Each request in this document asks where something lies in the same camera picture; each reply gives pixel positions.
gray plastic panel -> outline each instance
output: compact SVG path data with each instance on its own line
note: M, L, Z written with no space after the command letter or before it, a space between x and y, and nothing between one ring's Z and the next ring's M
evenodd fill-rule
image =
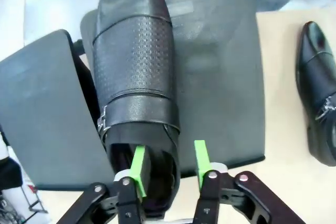
M0 122L41 189L83 189L94 182L113 182L73 62L62 30L0 62Z
M194 173L194 140L212 162L263 160L264 81L254 0L166 0L176 51L182 176ZM92 69L96 12L81 22Z

black leather shoe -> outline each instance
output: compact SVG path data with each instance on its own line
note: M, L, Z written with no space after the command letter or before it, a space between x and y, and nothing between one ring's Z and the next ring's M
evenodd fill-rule
M336 64L315 22L302 30L296 82L309 118L309 151L321 163L336 166Z
M174 40L165 0L100 0L93 71L100 135L115 173L148 148L147 218L163 218L180 183Z

white floor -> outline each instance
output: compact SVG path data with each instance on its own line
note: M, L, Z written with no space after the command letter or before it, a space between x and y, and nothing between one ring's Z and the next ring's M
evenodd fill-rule
M24 27L24 1L25 0L0 0L0 61L19 50L23 44ZM336 0L292 0L283 9L303 9L311 7L326 7L336 5ZM14 199L15 207L23 209L24 215L29 213L25 210L26 205L23 195L19 190L13 189L6 192L8 197ZM47 223L45 216L34 217L29 224Z

metal bolt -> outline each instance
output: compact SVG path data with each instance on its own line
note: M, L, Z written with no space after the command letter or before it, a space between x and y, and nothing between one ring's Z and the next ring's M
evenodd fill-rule
M217 178L217 173L210 172L208 176L209 176L209 178Z
M95 186L95 192L99 193L103 188L101 186Z
M248 181L248 177L247 177L247 175L245 175L245 174L241 174L241 175L239 176L239 180L240 180L241 182L246 182L246 181Z
M129 179L129 178L124 178L124 180L122 181L122 184L123 184L124 186L129 185L129 183L130 183L130 179Z

